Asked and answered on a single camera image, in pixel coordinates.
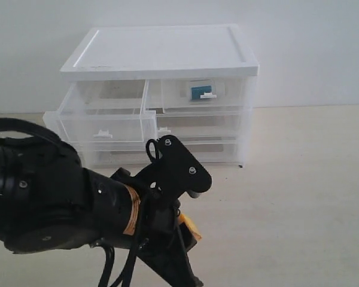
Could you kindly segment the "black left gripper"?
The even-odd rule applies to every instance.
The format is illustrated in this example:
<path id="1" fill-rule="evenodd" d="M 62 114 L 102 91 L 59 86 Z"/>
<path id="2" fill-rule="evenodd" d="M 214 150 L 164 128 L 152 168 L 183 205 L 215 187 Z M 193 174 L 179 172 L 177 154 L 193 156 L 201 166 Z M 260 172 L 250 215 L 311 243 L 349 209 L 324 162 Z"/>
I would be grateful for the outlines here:
<path id="1" fill-rule="evenodd" d="M 154 182 L 149 184 L 141 172 L 131 176 L 128 170 L 119 168 L 111 176 L 137 198 L 132 204 L 142 216 L 138 258 L 170 286 L 203 286 L 194 275 L 187 254 L 197 241 L 184 224 L 178 223 L 179 198 L 169 204 L 162 203 L 160 188 Z"/>

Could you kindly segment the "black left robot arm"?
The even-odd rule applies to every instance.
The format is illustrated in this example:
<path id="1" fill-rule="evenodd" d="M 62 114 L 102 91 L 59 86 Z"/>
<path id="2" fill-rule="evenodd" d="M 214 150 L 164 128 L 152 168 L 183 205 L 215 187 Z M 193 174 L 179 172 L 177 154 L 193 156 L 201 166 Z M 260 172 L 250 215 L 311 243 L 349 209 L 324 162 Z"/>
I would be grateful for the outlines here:
<path id="1" fill-rule="evenodd" d="M 82 166 L 65 142 L 0 139 L 0 241 L 14 254 L 100 246 L 109 284 L 114 251 L 129 251 L 116 279 L 129 286 L 140 259 L 171 286 L 202 286 L 188 252 L 198 239 L 180 197 L 198 197 L 211 176 L 175 136 L 149 140 L 151 163 L 107 177 Z"/>

